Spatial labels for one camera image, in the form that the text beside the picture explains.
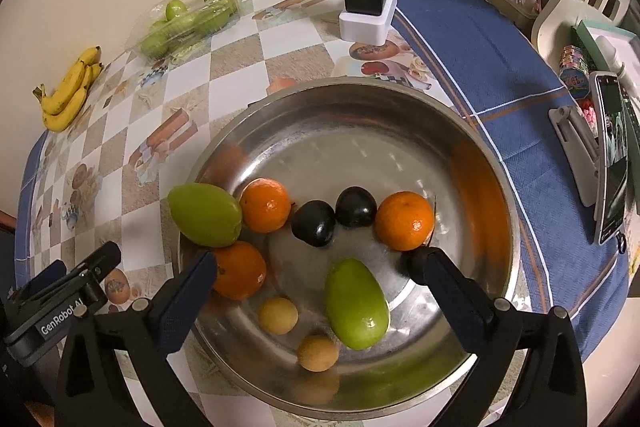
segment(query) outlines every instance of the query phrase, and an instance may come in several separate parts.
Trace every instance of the white power adapter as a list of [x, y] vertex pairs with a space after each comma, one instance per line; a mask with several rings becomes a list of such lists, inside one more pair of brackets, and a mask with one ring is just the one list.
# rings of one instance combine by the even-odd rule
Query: white power adapter
[[391, 19], [396, 11], [398, 0], [385, 0], [382, 13], [378, 16], [340, 13], [340, 38], [347, 42], [362, 42], [372, 46], [382, 46], [391, 28]]

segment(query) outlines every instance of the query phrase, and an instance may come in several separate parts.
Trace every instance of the white floor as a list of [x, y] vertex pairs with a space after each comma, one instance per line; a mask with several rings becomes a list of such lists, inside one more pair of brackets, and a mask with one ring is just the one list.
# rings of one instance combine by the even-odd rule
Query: white floor
[[615, 324], [584, 362], [589, 427], [609, 414], [640, 365], [640, 298], [627, 299]]

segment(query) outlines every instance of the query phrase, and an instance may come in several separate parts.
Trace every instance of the silver screw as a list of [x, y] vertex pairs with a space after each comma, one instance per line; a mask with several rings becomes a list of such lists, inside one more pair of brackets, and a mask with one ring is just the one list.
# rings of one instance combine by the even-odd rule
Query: silver screw
[[87, 307], [84, 304], [78, 304], [78, 306], [76, 306], [74, 308], [74, 315], [76, 317], [78, 317], [79, 319], [81, 319], [82, 317], [84, 317], [86, 315], [86, 312], [89, 311], [87, 309]]
[[149, 306], [149, 299], [145, 299], [144, 297], [134, 300], [133, 304], [131, 305], [131, 307], [133, 308], [133, 311], [135, 312], [141, 312], [142, 310], [146, 310], [146, 307], [148, 306]]
[[495, 307], [495, 309], [500, 310], [501, 312], [505, 312], [509, 308], [511, 308], [511, 303], [507, 299], [503, 299], [502, 297], [498, 297], [494, 301], [494, 307]]
[[554, 315], [559, 319], [565, 319], [568, 313], [562, 306], [554, 306]]

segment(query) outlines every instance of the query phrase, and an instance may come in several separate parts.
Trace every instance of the orange fruit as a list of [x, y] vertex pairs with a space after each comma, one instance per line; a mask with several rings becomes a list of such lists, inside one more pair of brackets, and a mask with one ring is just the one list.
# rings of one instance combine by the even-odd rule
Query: orange fruit
[[376, 214], [376, 234], [394, 250], [418, 248], [433, 232], [435, 216], [429, 201], [415, 192], [396, 192], [387, 197]]
[[269, 233], [280, 229], [287, 222], [291, 200], [281, 183], [258, 178], [242, 191], [240, 207], [246, 226], [254, 232]]
[[218, 277], [213, 289], [223, 297], [241, 301], [256, 293], [267, 276], [267, 265], [253, 245], [236, 241], [230, 247], [216, 248]]

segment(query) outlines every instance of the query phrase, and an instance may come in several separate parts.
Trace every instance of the bunch of bananas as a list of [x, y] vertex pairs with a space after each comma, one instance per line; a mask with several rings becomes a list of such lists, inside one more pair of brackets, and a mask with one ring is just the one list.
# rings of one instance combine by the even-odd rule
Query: bunch of bananas
[[102, 71], [98, 62], [100, 46], [93, 46], [82, 52], [65, 78], [51, 96], [47, 96], [44, 84], [36, 87], [33, 94], [42, 106], [42, 121], [53, 132], [64, 131], [78, 115], [87, 92]]

